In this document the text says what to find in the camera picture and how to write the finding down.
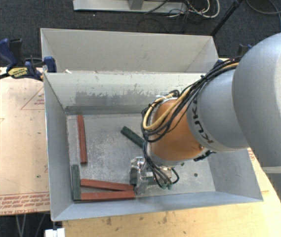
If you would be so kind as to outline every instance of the red wooden block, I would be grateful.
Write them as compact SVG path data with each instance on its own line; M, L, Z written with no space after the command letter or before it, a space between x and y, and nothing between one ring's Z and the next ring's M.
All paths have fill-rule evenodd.
M80 163L87 163L87 154L86 154L86 141L85 141L85 128L84 120L82 115L77 115L77 124L78 124L78 137L79 137L79 146L80 146Z
M110 191L133 191L134 186L129 184L105 182L90 179L81 179L80 185L82 187L97 188Z
M107 201L135 198L134 191L81 193L81 201Z

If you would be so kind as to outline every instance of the cardboard sheet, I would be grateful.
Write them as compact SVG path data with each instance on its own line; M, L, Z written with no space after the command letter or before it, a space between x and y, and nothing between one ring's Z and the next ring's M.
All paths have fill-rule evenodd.
M50 210L43 83L0 80L0 216Z

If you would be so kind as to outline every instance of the wooden board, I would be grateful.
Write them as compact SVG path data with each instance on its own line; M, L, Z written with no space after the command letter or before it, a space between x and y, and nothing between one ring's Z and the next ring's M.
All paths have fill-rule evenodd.
M67 237L281 237L281 202L254 154L263 202L64 221Z
M0 216L50 210L44 109L42 82L0 80Z

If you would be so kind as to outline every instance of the clamp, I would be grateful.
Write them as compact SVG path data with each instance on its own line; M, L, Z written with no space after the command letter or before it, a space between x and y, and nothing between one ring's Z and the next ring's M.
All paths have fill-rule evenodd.
M0 41L0 58L8 62L6 73L0 75L0 79L12 77L14 79L30 78L42 81L43 74L36 69L32 62L25 61L23 64L23 60L21 58L21 47L21 39L15 39L11 41L8 39L2 39ZM39 64L45 65L43 73L57 72L55 60L51 56L44 57L44 60Z

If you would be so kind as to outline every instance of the black floor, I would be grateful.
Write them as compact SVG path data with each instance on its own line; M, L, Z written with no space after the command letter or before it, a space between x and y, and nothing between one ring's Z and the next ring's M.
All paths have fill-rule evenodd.
M187 35L210 35L234 0L219 0L220 14L214 19L191 15L183 20L161 15L119 12L74 12L73 0L0 0L0 40L23 39L25 56L40 56L40 28L85 29L120 32L151 32ZM264 11L274 11L266 0L249 0ZM281 10L281 0L271 0ZM215 37L220 57L232 57L242 44L255 45L280 31L277 15L263 15L253 11L244 1ZM0 59L0 66L6 65ZM25 236L34 236L41 214L28 215ZM51 228L49 217L42 228ZM15 217L0 217L0 237L16 237Z

